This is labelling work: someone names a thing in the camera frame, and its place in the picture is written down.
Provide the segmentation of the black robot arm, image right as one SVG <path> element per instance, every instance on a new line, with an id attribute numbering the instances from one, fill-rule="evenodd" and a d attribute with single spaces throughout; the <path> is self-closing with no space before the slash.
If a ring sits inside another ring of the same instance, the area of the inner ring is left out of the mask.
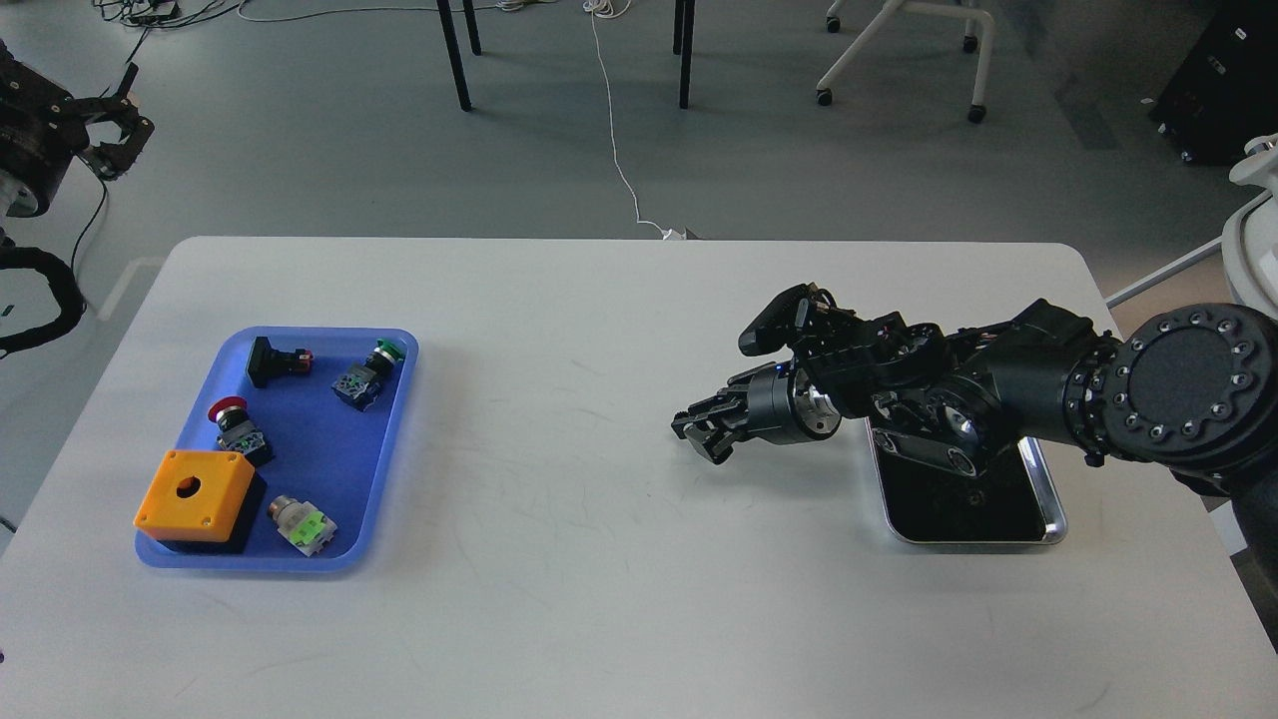
<path id="1" fill-rule="evenodd" d="M 1130 340 L 1043 299 L 1003 323 L 946 335 L 891 313 L 872 321 L 815 284 L 780 292 L 744 328 L 735 374 L 672 418 L 712 464 L 760 438 L 803 444 L 866 418 L 886 453 L 973 485 L 1022 438 L 1168 467 L 1227 497 L 1266 584 L 1275 584 L 1275 322 L 1233 304 L 1181 307 Z"/>

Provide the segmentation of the white robot base right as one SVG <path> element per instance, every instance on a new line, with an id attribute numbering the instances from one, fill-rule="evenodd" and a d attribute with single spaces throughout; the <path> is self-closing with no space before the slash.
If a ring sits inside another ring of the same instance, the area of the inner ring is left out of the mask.
<path id="1" fill-rule="evenodd" d="M 1105 299 L 1105 307 L 1120 307 L 1220 254 L 1231 298 L 1277 318 L 1277 135 L 1251 138 L 1243 146 L 1243 155 L 1245 158 L 1229 169 L 1229 181 L 1238 186 L 1260 186 L 1261 195 L 1231 215 L 1218 238 L 1128 284 Z"/>

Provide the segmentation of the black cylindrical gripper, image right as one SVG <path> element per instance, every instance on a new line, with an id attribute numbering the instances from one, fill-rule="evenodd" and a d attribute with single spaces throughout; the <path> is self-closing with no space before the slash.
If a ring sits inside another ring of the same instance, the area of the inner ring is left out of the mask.
<path id="1" fill-rule="evenodd" d="M 751 438 L 771 444 L 826 441 L 843 423 L 835 402 L 795 363 L 771 363 L 748 383 L 731 383 L 690 404 L 671 420 L 675 435 L 711 464 L 725 464 L 734 446 Z"/>

